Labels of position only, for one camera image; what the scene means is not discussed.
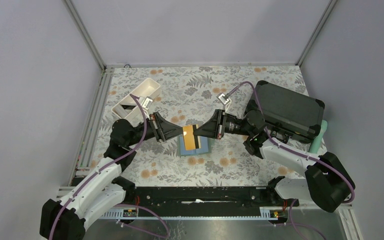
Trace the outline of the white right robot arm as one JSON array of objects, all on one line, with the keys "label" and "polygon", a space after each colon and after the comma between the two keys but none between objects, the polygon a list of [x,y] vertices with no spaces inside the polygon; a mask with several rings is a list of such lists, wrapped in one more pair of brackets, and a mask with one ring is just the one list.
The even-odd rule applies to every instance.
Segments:
[{"label": "white right robot arm", "polygon": [[218,140],[225,134],[246,136],[243,145],[251,156],[276,162],[301,175],[297,179],[284,176],[273,179],[274,186],[266,193],[267,201],[273,206],[298,199],[312,201],[332,213],[341,204],[355,199],[356,186],[335,154],[305,152],[272,137],[259,110],[252,110],[239,119],[217,109],[193,134]]}]

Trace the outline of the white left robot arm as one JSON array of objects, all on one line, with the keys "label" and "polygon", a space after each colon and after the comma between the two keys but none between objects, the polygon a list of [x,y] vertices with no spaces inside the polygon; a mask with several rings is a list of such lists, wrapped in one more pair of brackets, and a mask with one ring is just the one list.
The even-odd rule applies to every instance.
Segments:
[{"label": "white left robot arm", "polygon": [[128,206],[138,199],[135,184],[121,174],[143,141],[165,142],[182,134],[181,126],[163,119],[158,112],[137,126],[126,119],[116,120],[99,163],[73,190],[43,205],[39,234],[47,240],[83,239],[88,228],[112,207]]}]

